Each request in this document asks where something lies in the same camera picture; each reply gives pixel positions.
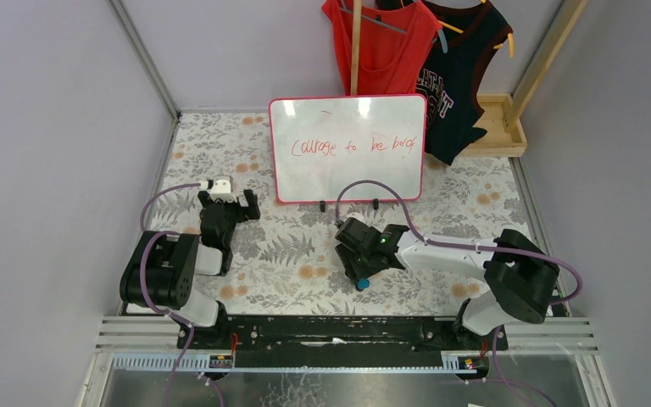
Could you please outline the blue whiteboard eraser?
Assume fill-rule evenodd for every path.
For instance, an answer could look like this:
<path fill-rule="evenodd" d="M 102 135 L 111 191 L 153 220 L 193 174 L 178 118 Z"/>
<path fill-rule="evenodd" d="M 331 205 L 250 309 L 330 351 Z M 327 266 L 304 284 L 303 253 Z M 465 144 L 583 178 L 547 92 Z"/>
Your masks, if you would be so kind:
<path fill-rule="evenodd" d="M 358 279 L 358 280 L 355 282 L 355 288 L 356 288 L 359 292 L 364 291 L 364 290 L 365 290 L 366 288 L 368 288 L 369 286 L 370 286 L 370 281 L 369 281 L 368 279 Z"/>

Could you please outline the pink framed whiteboard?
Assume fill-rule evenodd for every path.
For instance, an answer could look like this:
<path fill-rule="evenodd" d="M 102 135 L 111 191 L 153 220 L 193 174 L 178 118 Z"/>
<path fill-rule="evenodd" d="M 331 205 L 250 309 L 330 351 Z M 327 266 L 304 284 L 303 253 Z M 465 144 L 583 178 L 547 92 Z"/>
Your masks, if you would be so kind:
<path fill-rule="evenodd" d="M 426 100 L 417 93 L 279 98 L 269 105 L 276 196 L 288 204 L 422 194 Z"/>

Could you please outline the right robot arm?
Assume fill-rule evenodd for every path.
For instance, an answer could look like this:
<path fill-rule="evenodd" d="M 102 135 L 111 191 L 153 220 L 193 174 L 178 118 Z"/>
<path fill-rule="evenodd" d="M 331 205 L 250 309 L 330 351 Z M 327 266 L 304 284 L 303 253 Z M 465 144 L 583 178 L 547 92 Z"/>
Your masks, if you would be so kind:
<path fill-rule="evenodd" d="M 454 322 L 479 337 L 515 321 L 542 324 L 559 277 L 559 267 L 511 229 L 490 243 L 458 238 L 438 242 L 408 226 L 388 225 L 379 231 L 349 218 L 335 239 L 345 274 L 359 291 L 372 276 L 390 269 L 446 271 L 487 284 L 486 293 L 465 300 Z"/>

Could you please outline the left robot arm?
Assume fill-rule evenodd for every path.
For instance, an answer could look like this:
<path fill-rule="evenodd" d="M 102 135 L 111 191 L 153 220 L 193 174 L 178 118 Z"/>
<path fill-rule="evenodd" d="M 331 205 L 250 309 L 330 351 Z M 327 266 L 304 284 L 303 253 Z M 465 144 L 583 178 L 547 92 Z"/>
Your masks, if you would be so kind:
<path fill-rule="evenodd" d="M 150 309 L 185 326 L 212 328 L 225 313 L 216 299 L 193 289 L 196 275 L 223 276 L 231 268 L 236 226 L 260 218 L 252 190 L 228 201 L 223 193 L 198 193 L 200 232 L 144 231 L 120 279 L 125 304 Z"/>

